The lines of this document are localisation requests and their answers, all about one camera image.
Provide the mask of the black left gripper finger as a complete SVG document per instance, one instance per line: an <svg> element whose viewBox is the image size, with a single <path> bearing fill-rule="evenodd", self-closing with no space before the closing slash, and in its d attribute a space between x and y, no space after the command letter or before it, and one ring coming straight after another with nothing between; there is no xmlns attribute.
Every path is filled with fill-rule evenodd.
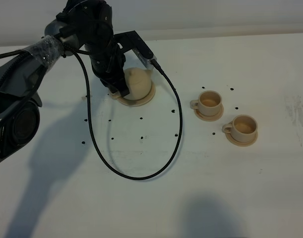
<svg viewBox="0 0 303 238"><path fill-rule="evenodd" d="M107 83L106 87L110 91L111 94L119 94L120 93L120 86L118 83L110 84Z"/></svg>
<svg viewBox="0 0 303 238"><path fill-rule="evenodd" d="M125 75L122 74L115 82L115 88L120 93L121 97L125 97L129 94L129 88L126 84Z"/></svg>

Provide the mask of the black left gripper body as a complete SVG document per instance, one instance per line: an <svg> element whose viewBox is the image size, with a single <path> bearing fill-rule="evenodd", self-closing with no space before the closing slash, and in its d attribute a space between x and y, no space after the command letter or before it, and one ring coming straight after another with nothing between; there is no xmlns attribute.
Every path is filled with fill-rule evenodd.
<svg viewBox="0 0 303 238"><path fill-rule="evenodd" d="M90 53L92 70L104 86L125 87L123 65L125 57L114 40L112 28L97 24L91 29L85 49Z"/></svg>

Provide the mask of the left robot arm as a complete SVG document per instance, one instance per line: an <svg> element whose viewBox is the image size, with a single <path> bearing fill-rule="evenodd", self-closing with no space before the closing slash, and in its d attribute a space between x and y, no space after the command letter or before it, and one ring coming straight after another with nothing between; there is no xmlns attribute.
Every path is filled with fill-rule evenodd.
<svg viewBox="0 0 303 238"><path fill-rule="evenodd" d="M3 54L11 60L0 66L0 162L35 136L41 81L60 57L73 53L90 57L94 74L111 92L129 94L125 56L114 38L112 8L103 0L68 1L39 42Z"/></svg>

